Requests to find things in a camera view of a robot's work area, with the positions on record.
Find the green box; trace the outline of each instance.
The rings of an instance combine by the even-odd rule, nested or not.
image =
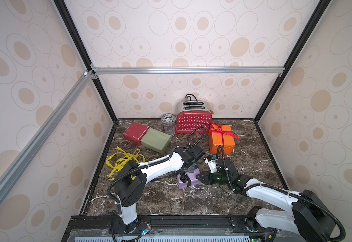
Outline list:
[[[141,138],[141,144],[143,146],[162,154],[164,154],[170,142],[171,136],[169,134],[160,132],[154,128],[149,128],[144,137]]]

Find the toaster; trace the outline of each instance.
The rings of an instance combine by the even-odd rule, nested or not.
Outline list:
[[[206,132],[210,129],[213,112],[207,102],[199,101],[193,94],[185,95],[185,100],[176,105],[176,113],[175,132],[178,134],[190,134],[200,126],[204,126]]]

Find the black motor housing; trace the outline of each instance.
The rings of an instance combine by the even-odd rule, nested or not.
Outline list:
[[[133,167],[137,167],[137,162],[134,160],[126,162],[121,171],[118,172],[116,179],[128,173]],[[136,174],[132,174],[132,176],[136,176],[136,178],[133,180],[131,176],[127,176],[114,185],[116,194],[120,198],[123,207],[129,207],[135,204],[135,202],[141,198],[145,184],[147,183],[147,175],[141,171],[137,171]]]
[[[300,195],[326,208],[313,192],[304,190]],[[323,211],[309,203],[298,200],[293,202],[292,205],[295,224],[300,235],[308,242],[327,242],[335,228],[335,222]]]

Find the white connector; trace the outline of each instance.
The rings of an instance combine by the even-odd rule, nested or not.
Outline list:
[[[208,165],[208,167],[210,167],[211,173],[214,173],[214,172],[218,171],[217,168],[216,168],[215,160],[208,161],[207,159],[205,159],[204,163],[206,163]]]

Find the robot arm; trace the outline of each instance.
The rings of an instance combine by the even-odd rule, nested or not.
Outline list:
[[[145,184],[168,172],[177,170],[193,172],[196,162],[203,155],[203,149],[195,145],[190,149],[175,148],[172,155],[139,163],[138,167],[133,161],[127,162],[109,187],[109,189],[115,187],[118,198],[115,199],[115,204],[119,207],[119,215],[124,224],[128,225],[136,220],[136,201],[140,199]],[[251,216],[252,221],[245,221],[246,224],[250,222],[256,225],[249,230],[253,231],[258,227],[278,228],[297,233],[309,242],[326,242],[338,224],[341,230],[339,239],[343,240],[345,235],[343,226],[311,191],[305,190],[302,193],[286,191],[253,177],[239,175],[229,158],[223,161],[208,157],[205,158],[205,163],[211,172],[202,172],[196,176],[202,183],[228,185],[230,181],[234,193],[257,198],[282,209],[277,211],[255,207],[256,209],[253,209],[255,212]]]
[[[231,182],[235,194],[257,198],[282,209],[278,211],[254,207],[253,210],[256,212],[253,213],[253,221],[248,223],[257,225],[252,226],[253,229],[258,225],[264,228],[278,228],[297,233],[309,242],[325,242],[329,240],[335,225],[338,225],[341,233],[332,241],[344,239],[344,227],[313,192],[287,191],[248,175],[239,175],[229,158],[224,158],[223,161],[223,158],[213,160],[209,157],[205,163],[211,172],[203,172],[196,176],[204,184],[229,185]]]

